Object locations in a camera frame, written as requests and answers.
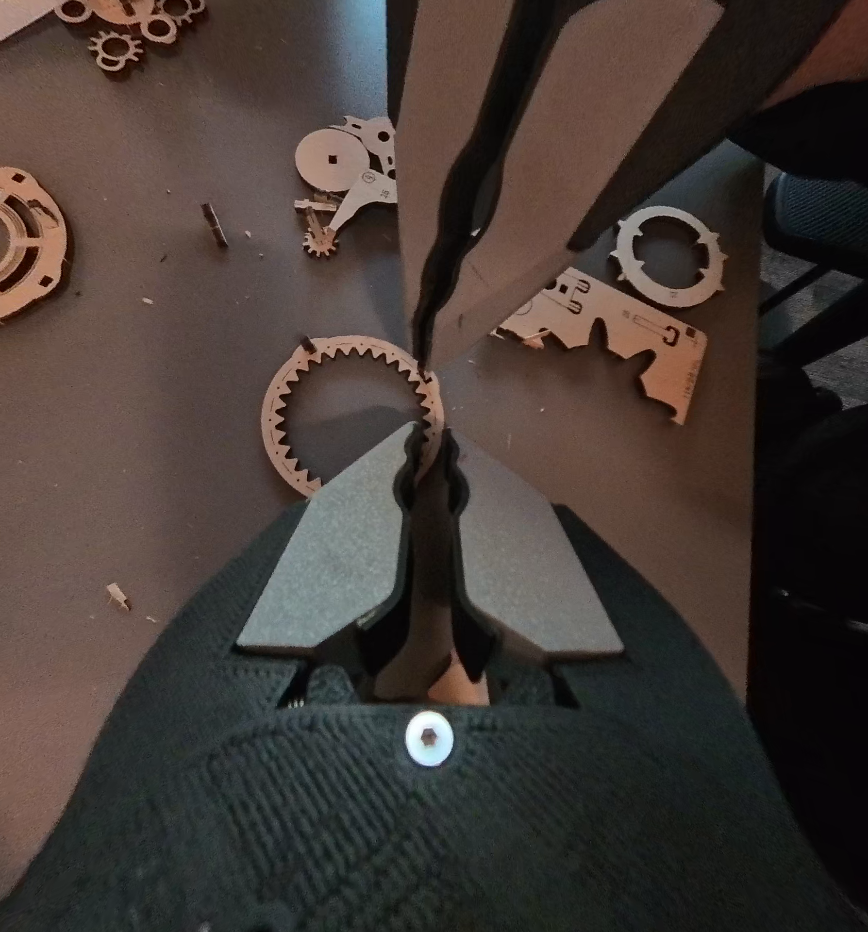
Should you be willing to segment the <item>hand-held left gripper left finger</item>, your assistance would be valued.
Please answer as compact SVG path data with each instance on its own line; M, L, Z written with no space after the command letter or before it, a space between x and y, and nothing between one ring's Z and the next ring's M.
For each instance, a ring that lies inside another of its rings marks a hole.
M405 423L314 493L235 647L375 677L404 647L424 432Z

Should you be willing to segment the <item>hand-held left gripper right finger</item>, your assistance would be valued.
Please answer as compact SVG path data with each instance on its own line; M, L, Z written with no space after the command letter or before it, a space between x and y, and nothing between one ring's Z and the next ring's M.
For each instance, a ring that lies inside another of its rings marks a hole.
M551 502L456 429L440 513L453 651L471 682L500 660L548 670L624 643Z

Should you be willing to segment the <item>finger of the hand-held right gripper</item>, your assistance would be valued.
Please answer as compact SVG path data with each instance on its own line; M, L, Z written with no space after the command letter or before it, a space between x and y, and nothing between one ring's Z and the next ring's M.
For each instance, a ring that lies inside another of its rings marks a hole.
M413 355L437 368L439 354L455 354L437 326L521 99L521 2L406 2L397 13L405 313Z
M521 99L447 304L450 361L568 266L568 241L723 13L521 2Z

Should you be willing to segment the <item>wooden inner-toothed ring gear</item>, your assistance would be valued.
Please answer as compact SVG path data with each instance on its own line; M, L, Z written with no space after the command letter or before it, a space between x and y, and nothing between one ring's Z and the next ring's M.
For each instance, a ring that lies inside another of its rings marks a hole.
M293 388L300 377L312 367L355 354L370 356L386 367L395 367L412 387L421 412L422 443L416 468L416 484L426 477L440 452L445 427L440 381L430 370L422 369L417 360L404 349L379 337L369 335L336 335L310 338L308 345L295 349L277 370L265 393L261 413L261 429L266 454L279 476L299 495L309 499L322 487L321 479L312 474L294 455L287 432L287 408Z

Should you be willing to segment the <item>person's right forearm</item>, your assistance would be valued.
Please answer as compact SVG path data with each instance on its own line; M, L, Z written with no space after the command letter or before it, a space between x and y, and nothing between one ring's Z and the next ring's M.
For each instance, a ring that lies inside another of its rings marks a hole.
M761 105L768 109L801 93L868 79L868 2L849 2L810 54Z

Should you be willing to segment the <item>wooden disc and lever assembly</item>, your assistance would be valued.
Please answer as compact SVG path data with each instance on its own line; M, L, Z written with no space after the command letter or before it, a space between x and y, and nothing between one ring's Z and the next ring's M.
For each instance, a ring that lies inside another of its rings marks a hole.
M394 124L382 115L346 116L300 141L295 168L312 193L295 202L295 211L305 221L302 249L312 258L330 257L339 232L365 208L398 204L395 139Z

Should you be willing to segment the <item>office chair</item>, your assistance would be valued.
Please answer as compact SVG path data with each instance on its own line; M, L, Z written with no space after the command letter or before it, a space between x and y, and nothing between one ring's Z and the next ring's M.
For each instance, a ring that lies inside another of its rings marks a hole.
M766 297L760 316L828 273L860 282L777 344L771 350L775 358L803 368L868 338L868 189L781 173L765 195L763 233L772 250L810 267Z

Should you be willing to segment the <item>wooden offcut sheet with markings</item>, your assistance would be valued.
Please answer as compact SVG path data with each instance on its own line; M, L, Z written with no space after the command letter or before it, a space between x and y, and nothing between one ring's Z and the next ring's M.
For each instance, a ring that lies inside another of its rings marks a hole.
M570 267L491 332L534 350L547 340L565 350L587 347L594 327L605 349L626 361L650 356L641 373L646 397L685 423L707 348L706 334L612 285Z

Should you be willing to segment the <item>wooden gear cluster assembly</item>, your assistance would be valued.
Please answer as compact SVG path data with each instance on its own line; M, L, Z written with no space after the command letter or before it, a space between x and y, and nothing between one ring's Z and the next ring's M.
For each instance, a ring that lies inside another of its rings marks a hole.
M170 48L207 14L206 1L62 1L53 12L68 26L92 30L88 51L106 75L140 63L150 46Z

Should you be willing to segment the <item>round wooden frame assembly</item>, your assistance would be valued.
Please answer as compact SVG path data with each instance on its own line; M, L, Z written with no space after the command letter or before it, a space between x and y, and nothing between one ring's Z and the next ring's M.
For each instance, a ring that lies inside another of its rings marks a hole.
M67 222L57 202L28 171L0 167L0 324L42 301L65 276Z

